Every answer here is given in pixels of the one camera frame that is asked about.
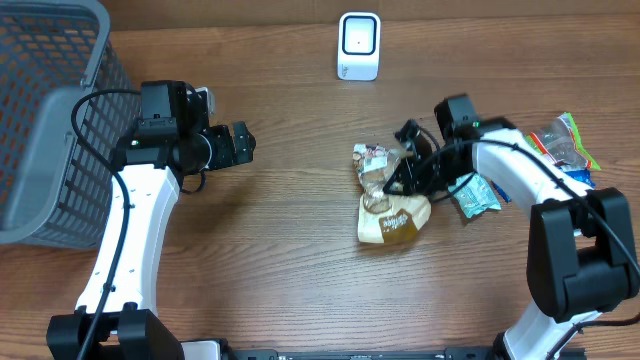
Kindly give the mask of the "green clear snack bag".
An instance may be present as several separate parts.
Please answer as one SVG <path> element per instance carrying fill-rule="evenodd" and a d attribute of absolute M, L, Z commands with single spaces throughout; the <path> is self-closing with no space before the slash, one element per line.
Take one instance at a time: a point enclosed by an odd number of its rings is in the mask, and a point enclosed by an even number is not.
<path fill-rule="evenodd" d="M 569 112 L 558 116 L 549 126 L 528 133 L 525 140 L 563 172 L 601 169 L 584 147 L 579 129 Z"/>

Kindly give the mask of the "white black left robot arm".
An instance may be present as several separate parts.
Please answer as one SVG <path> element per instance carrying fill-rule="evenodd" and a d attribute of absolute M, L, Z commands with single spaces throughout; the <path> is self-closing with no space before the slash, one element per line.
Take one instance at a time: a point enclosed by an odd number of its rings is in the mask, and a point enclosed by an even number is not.
<path fill-rule="evenodd" d="M 73 313 L 51 318 L 56 359 L 210 359 L 229 354 L 216 339 L 178 340 L 157 316 L 157 275 L 166 227 L 185 177 L 252 162 L 247 125 L 212 125 L 215 98 L 184 81 L 142 83 L 132 125 L 103 156 L 80 127 L 76 140 L 111 176 L 101 246 Z"/>

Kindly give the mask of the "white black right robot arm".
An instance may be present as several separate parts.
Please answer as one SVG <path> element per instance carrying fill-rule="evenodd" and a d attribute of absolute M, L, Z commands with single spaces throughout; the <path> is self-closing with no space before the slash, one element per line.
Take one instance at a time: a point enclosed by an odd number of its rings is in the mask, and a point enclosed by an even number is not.
<path fill-rule="evenodd" d="M 440 140 L 413 119 L 396 132 L 410 155 L 384 192 L 432 195 L 463 175 L 480 175 L 505 190 L 530 221 L 526 276 L 532 301 L 478 358 L 561 359 L 564 347 L 586 328 L 638 323 L 638 317 L 601 317 L 639 294 L 626 197 L 566 175 L 509 120 L 481 118 L 466 94 L 444 99 L 434 115 Z"/>

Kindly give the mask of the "teal wet wipes pack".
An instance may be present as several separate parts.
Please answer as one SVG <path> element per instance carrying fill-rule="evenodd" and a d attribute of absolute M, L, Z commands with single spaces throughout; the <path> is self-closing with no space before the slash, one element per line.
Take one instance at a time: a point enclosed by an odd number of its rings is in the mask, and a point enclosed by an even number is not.
<path fill-rule="evenodd" d="M 501 209 L 489 183 L 475 172 L 459 177 L 448 191 L 458 202 L 466 218 L 471 219 L 487 210 Z"/>

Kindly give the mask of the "blue snack bar wrapper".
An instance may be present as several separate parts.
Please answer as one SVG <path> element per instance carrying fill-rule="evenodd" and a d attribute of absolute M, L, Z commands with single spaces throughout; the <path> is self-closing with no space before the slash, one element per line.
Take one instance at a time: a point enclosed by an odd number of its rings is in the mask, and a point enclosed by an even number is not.
<path fill-rule="evenodd" d="M 591 179 L 591 172 L 588 169 L 565 171 L 565 174 L 574 180 L 590 186 L 591 188 L 596 188 L 596 184 Z M 511 197 L 495 182 L 491 182 L 491 185 L 506 203 L 510 203 L 512 201 Z"/>

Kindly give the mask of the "beige clear plastic bag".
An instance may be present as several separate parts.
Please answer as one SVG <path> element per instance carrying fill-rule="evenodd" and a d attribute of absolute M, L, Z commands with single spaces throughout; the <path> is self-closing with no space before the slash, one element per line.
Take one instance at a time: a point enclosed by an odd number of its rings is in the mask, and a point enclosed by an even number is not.
<path fill-rule="evenodd" d="M 424 195 L 390 195 L 383 191 L 404 153 L 379 145 L 355 144 L 352 160 L 363 193 L 359 200 L 357 236 L 361 243 L 412 241 L 431 215 Z"/>

